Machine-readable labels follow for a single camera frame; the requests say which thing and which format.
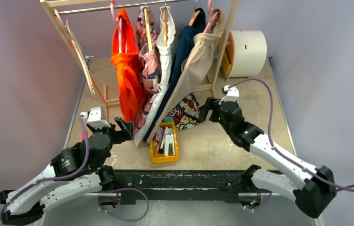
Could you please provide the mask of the colourful comic print shorts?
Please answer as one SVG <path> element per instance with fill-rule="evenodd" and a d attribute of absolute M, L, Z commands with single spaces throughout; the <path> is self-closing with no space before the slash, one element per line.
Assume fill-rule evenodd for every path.
<path fill-rule="evenodd" d="M 190 93 L 167 114 L 162 122 L 173 122 L 178 130 L 186 130 L 203 122 L 199 115 L 199 102 L 195 94 Z"/>

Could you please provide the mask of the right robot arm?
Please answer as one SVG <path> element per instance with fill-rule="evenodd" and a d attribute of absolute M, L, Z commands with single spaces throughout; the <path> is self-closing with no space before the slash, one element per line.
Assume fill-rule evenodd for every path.
<path fill-rule="evenodd" d="M 292 200 L 307 216 L 318 218 L 337 195 L 330 185 L 332 170 L 306 163 L 277 144 L 271 144 L 267 134 L 247 122 L 237 102 L 221 102 L 208 97 L 199 108 L 200 119 L 208 118 L 225 130 L 231 141 L 274 166 L 280 173 L 272 173 L 251 165 L 241 174 L 241 185 L 249 192 L 265 189 Z"/>

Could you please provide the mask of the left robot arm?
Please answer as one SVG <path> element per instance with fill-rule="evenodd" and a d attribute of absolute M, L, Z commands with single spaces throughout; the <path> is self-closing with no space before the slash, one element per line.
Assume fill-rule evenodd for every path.
<path fill-rule="evenodd" d="M 41 219 L 52 208 L 88 193 L 113 192 L 118 187 L 113 167 L 105 165 L 116 144 L 132 140 L 134 122 L 115 118 L 108 123 L 93 111 L 79 117 L 84 139 L 54 157 L 27 184 L 0 192 L 0 221 L 25 226 Z"/>

